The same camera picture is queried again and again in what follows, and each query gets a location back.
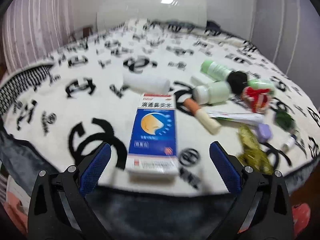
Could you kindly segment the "blue white medicine box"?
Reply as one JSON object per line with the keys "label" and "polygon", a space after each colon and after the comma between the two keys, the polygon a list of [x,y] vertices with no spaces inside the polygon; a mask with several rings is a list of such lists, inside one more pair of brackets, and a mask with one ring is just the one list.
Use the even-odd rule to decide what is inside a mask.
{"label": "blue white medicine box", "polygon": [[178,175],[175,110],[173,95],[141,96],[126,161],[131,175],[170,179]]}

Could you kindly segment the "white foam tube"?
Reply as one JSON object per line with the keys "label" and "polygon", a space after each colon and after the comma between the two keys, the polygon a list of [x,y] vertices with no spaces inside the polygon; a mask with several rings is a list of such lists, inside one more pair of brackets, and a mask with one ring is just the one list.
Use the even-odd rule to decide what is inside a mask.
{"label": "white foam tube", "polygon": [[123,85],[139,93],[166,95],[170,90],[170,80],[150,74],[123,74]]}

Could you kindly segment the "pink patterned pajama legs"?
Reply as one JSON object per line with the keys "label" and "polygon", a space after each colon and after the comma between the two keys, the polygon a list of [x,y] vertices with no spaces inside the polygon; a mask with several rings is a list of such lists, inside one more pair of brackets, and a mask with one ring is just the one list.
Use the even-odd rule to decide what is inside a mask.
{"label": "pink patterned pajama legs", "polygon": [[[1,230],[9,230],[12,239],[25,239],[27,236],[28,209],[30,197],[17,185],[11,176],[1,175]],[[298,236],[308,225],[311,209],[306,203],[294,205],[294,235]]]}

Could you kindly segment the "olive green wrapper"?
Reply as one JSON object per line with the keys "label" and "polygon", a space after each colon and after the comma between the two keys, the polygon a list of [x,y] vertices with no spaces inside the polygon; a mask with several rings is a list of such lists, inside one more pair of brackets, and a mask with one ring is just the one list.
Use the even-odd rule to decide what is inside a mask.
{"label": "olive green wrapper", "polygon": [[243,152],[237,159],[243,166],[250,166],[253,170],[263,174],[271,175],[273,167],[268,157],[261,150],[256,136],[252,133],[247,125],[241,125],[238,129],[238,136],[242,145]]}

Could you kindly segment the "small white vial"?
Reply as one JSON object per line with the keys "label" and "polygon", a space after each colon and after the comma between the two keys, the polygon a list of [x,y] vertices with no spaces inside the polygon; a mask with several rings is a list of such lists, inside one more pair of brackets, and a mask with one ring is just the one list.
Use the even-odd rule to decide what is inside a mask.
{"label": "small white vial", "polygon": [[295,134],[291,134],[289,139],[287,140],[287,142],[285,142],[282,146],[281,146],[281,151],[283,153],[287,153],[289,152],[289,150],[291,150],[291,148],[293,148],[293,146],[296,143],[296,138],[297,136]]}

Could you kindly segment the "purple small box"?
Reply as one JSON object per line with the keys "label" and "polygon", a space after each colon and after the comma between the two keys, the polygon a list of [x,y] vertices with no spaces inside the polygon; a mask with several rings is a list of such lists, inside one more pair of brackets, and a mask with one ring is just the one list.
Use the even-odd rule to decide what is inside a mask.
{"label": "purple small box", "polygon": [[273,136],[272,131],[268,124],[259,124],[256,127],[257,139],[260,143],[265,143]]}

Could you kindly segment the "white flat tube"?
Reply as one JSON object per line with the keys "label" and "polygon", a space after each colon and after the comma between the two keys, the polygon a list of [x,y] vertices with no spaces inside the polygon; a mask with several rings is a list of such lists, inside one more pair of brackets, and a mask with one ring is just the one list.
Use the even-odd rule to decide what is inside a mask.
{"label": "white flat tube", "polygon": [[264,116],[257,113],[227,113],[219,111],[208,111],[209,117],[219,120],[238,122],[242,124],[257,126],[264,123]]}

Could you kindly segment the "dark green wrapper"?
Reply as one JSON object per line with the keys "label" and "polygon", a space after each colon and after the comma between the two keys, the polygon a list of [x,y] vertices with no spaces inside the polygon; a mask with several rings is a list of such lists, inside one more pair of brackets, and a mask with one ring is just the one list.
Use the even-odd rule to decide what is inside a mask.
{"label": "dark green wrapper", "polygon": [[278,110],[274,122],[284,131],[290,132],[295,128],[295,120],[285,111]]}

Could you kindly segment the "orange cream tube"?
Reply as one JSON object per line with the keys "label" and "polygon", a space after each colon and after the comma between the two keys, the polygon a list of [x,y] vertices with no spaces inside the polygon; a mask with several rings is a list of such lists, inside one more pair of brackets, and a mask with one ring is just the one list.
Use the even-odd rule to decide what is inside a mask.
{"label": "orange cream tube", "polygon": [[195,116],[195,118],[210,134],[216,134],[221,128],[220,123],[210,118],[207,112],[193,99],[185,99],[183,105],[192,113],[193,116]]}

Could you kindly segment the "red white wrapper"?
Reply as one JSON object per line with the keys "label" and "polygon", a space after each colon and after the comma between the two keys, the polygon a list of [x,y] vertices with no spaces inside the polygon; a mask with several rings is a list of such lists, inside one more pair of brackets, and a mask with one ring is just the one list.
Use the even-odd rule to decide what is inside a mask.
{"label": "red white wrapper", "polygon": [[242,91],[241,99],[253,113],[264,114],[269,108],[271,100],[270,89],[246,87]]}

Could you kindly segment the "pale green white-capped bottle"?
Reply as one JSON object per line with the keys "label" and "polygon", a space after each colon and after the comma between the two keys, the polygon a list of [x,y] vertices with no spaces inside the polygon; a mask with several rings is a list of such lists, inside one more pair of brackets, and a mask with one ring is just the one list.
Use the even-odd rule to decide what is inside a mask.
{"label": "pale green white-capped bottle", "polygon": [[231,88],[227,82],[217,81],[195,87],[193,98],[199,105],[213,105],[226,102],[231,93]]}

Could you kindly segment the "light green tube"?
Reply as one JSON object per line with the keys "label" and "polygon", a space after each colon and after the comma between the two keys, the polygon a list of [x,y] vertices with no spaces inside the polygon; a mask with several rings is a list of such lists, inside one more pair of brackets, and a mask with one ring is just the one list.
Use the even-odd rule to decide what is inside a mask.
{"label": "light green tube", "polygon": [[253,89],[269,89],[269,94],[274,95],[275,93],[275,86],[270,80],[263,80],[263,79],[251,79],[247,82],[249,87]]}

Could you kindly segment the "green bottle black cap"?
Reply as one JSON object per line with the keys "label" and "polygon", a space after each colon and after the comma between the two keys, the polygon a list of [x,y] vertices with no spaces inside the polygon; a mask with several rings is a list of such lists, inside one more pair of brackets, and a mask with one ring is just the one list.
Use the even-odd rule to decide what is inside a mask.
{"label": "green bottle black cap", "polygon": [[226,81],[233,94],[240,95],[248,86],[248,76],[242,71],[229,69],[212,60],[206,60],[201,64],[200,71],[216,81]]}

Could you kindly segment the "white blanket black logos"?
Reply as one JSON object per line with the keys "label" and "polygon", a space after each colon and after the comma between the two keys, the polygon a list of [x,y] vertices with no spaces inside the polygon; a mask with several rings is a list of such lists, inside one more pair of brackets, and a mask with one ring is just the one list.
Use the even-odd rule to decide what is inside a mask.
{"label": "white blanket black logos", "polygon": [[176,23],[130,20],[54,51],[3,83],[1,118],[35,148],[2,157],[27,193],[102,142],[99,186],[177,196],[227,192],[214,141],[290,192],[319,163],[319,113],[296,84],[249,42]]}

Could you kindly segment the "wooden chair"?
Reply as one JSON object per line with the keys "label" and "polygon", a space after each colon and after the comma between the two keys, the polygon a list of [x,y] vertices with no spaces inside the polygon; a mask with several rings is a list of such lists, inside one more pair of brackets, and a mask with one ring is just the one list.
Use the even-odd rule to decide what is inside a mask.
{"label": "wooden chair", "polygon": [[92,34],[93,34],[93,25],[86,25],[86,26],[81,27],[79,29],[76,29],[72,33],[70,33],[70,35],[68,37],[68,41],[69,42],[76,42],[77,40],[87,38]]}

